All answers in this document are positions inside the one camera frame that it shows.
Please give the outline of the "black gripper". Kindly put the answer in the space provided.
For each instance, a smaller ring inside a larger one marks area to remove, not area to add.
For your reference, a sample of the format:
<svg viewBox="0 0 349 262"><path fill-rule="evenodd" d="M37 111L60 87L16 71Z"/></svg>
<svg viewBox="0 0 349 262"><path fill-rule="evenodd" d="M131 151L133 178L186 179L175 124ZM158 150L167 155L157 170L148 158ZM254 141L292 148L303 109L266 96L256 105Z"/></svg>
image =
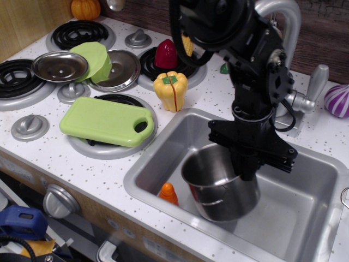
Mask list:
<svg viewBox="0 0 349 262"><path fill-rule="evenodd" d="M233 110L233 121L211 120L209 140L228 148L234 173L252 181L265 164L291 172L297 150L280 138L274 127L274 110L264 116Z"/></svg>

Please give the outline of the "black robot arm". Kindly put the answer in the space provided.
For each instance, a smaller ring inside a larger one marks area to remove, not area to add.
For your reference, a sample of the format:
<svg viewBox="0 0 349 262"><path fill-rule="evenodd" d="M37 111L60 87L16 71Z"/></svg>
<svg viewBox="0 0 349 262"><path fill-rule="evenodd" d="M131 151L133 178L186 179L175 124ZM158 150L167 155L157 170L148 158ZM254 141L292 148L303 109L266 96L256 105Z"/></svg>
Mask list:
<svg viewBox="0 0 349 262"><path fill-rule="evenodd" d="M278 136L279 105L293 79L276 30L254 1L170 1L171 34L181 60L205 65L217 53L235 89L233 121L212 120L210 141L228 148L235 174L249 181L264 164L290 172L297 151Z"/></svg>

